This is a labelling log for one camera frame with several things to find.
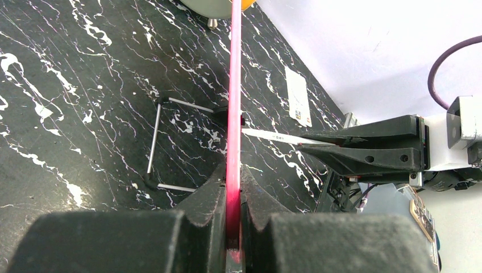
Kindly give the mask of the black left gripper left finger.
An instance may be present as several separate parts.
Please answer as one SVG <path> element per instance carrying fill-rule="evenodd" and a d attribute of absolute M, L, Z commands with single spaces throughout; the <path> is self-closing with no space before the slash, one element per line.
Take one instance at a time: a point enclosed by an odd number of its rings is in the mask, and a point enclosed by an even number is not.
<path fill-rule="evenodd" d="M 169 210 L 52 213 L 21 240 L 8 272 L 223 272 L 226 168 Z"/>

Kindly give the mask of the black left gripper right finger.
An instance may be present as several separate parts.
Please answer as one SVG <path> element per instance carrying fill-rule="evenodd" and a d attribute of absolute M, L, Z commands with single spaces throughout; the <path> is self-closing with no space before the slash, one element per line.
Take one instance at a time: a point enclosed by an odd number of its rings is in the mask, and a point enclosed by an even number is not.
<path fill-rule="evenodd" d="M 240 171 L 245 272 L 438 272 L 426 237 L 396 214 L 294 213 Z"/>

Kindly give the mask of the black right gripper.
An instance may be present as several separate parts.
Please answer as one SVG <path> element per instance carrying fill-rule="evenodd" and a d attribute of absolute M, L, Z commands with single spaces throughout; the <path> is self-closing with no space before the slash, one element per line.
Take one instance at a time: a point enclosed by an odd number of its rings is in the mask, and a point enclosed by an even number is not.
<path fill-rule="evenodd" d="M 457 141 L 459 118 L 446 113 L 424 120 L 428 127 L 429 167 L 423 172 L 421 152 L 415 148 L 366 149 L 338 146 L 300 145 L 309 154 L 341 176 L 375 176 L 413 173 L 409 185 L 416 189 L 467 189 L 471 186 L 468 144 Z M 349 145 L 355 143 L 409 139 L 419 136 L 420 118 L 403 115 L 396 118 L 339 130 L 309 131 L 300 136 L 310 140 Z"/>

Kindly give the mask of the pink-framed whiteboard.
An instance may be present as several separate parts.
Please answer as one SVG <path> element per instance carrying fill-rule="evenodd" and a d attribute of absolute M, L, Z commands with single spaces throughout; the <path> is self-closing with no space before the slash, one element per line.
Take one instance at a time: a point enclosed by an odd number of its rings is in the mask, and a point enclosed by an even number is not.
<path fill-rule="evenodd" d="M 232 1 L 226 157 L 226 249 L 236 263 L 242 261 L 240 242 L 241 44 L 242 1 Z"/>

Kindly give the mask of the red whiteboard marker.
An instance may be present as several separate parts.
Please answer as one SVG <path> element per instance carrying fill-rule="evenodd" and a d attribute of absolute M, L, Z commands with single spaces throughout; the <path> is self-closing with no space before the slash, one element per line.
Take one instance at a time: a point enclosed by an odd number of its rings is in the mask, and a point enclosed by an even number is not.
<path fill-rule="evenodd" d="M 334 146 L 334 144 L 328 143 L 328 142 L 322 142 L 319 140 L 312 140 L 312 139 L 302 138 L 298 136 L 276 133 L 276 132 L 265 131 L 265 130 L 242 128 L 241 132 L 245 135 L 249 135 L 252 137 L 258 137 L 258 138 L 263 138 L 263 139 L 278 141 L 283 143 L 289 143 L 294 145 L 313 144 L 313 145 L 321 145 L 321 146 Z"/>

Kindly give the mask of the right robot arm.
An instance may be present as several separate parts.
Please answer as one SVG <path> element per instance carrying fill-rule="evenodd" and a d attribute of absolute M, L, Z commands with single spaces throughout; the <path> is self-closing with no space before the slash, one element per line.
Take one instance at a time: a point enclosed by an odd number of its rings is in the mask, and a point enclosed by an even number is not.
<path fill-rule="evenodd" d="M 435 266 L 441 268 L 435 223 L 417 193 L 467 189 L 481 182 L 480 114 L 404 115 L 304 134 L 297 144 L 340 177 L 323 187 L 321 198 L 331 197 L 342 212 L 361 212 L 379 185 L 408 191 L 409 217 L 428 239 Z"/>

